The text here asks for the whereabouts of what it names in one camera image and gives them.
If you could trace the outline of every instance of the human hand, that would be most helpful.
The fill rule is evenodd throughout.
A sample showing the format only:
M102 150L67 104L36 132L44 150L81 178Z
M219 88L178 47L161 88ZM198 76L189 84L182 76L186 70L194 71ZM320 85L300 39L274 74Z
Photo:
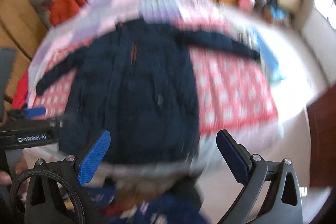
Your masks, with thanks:
M28 169L27 162L24 158L19 161L14 168L15 174L18 176ZM9 174L0 170L0 185L8 186L12 184L12 179ZM20 186L18 195L22 195L27 190L27 181L23 182Z

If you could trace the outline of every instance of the dark blue gripper pad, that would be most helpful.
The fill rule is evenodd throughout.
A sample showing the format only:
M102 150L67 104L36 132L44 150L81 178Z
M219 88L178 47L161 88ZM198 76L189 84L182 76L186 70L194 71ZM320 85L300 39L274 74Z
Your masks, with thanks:
M110 132L105 130L82 160L78 170L78 181L82 186L93 178L106 151L110 147L110 143Z
M247 185L249 181L248 165L239 155L238 151L233 146L231 141L225 136L222 131L219 131L217 133L216 142L220 153L222 154L227 165L229 166L236 181L243 184L244 186Z

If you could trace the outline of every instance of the dark blue jacket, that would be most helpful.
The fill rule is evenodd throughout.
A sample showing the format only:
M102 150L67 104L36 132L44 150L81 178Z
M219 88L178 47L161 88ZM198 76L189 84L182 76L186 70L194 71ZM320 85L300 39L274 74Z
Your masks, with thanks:
M257 60L259 54L219 33L180 31L143 19L83 47L39 81L38 95L77 68L65 113L59 149L77 154L91 136L105 129L111 146L105 160L143 164L187 159L198 135L198 100L188 44Z

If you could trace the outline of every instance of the orange cloth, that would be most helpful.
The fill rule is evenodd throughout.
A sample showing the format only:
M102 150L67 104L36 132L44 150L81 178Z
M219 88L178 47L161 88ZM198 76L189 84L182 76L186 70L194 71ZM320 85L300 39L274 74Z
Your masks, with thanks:
M55 0L50 7L50 23L54 26L61 24L76 15L85 4L85 0Z

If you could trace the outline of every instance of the window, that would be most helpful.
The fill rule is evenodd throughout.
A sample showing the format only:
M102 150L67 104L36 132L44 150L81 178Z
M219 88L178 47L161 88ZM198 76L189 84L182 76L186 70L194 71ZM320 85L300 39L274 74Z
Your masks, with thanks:
M315 0L315 8L336 30L336 5L333 0Z

